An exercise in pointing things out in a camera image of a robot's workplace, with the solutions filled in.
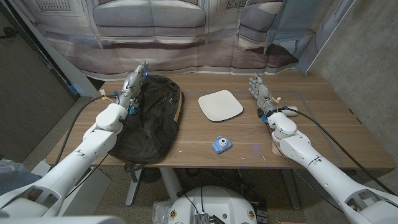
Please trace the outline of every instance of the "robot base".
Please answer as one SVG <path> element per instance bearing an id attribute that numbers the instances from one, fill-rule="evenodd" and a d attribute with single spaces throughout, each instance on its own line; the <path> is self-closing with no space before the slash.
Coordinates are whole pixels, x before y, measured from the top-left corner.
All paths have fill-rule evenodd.
<path id="1" fill-rule="evenodd" d="M 257 223 L 256 215 L 251 204 L 240 194 L 218 186 L 202 187 L 202 197 L 200 187 L 186 193 L 187 197 L 198 209 L 199 214 L 208 214 L 211 218 L 215 215 L 224 223 Z M 167 214 L 161 215 L 162 220 L 153 220 L 154 223 L 208 223 L 208 219 L 196 220 L 197 211 L 192 203 L 183 195 L 166 211 Z"/>

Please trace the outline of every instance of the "backpack strap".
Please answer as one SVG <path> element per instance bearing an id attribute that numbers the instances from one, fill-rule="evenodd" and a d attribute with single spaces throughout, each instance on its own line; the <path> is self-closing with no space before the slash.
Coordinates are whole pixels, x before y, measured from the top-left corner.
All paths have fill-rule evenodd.
<path id="1" fill-rule="evenodd" d="M 144 166 L 146 166 L 146 165 L 147 165 L 147 162 L 142 162 L 141 164 L 139 164 L 139 166 L 136 167 L 135 162 L 127 161 L 126 164 L 124 165 L 124 170 L 126 172 L 129 172 L 131 174 L 132 181 L 134 183 L 137 183 L 138 178 L 136 175 L 136 171 L 144 168 Z"/>

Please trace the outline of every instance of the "black backpack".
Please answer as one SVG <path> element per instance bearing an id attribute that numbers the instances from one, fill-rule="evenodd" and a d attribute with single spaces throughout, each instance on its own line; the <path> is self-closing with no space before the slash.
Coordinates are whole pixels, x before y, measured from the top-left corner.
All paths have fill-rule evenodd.
<path id="1" fill-rule="evenodd" d="M 138 170 L 168 153 L 178 131 L 183 93 L 172 80 L 149 75 L 137 97 L 139 106 L 127 117 L 111 156 L 127 160 L 125 169 Z"/>

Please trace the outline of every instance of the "printed backdrop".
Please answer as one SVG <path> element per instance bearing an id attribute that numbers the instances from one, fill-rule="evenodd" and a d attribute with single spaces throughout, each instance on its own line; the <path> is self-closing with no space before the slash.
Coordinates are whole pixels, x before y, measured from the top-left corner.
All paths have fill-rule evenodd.
<path id="1" fill-rule="evenodd" d="M 307 68 L 316 33 L 342 0 L 15 2 L 74 66 L 107 80 L 124 78 L 142 59 L 159 73 L 275 74 L 301 60 Z"/>

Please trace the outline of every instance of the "screw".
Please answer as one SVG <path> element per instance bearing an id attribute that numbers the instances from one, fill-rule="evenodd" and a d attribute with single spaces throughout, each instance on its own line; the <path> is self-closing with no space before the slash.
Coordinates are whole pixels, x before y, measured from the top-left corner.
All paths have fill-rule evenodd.
<path id="1" fill-rule="evenodd" d="M 170 212 L 170 218 L 171 218 L 171 219 L 174 219 L 176 216 L 177 216 L 177 211 L 176 211 L 176 210 L 172 210 L 172 211 Z"/>
<path id="2" fill-rule="evenodd" d="M 248 211 L 248 217 L 249 217 L 250 219 L 253 219 L 254 217 L 256 217 L 256 215 L 254 214 L 254 211 L 249 210 L 249 211 Z"/>

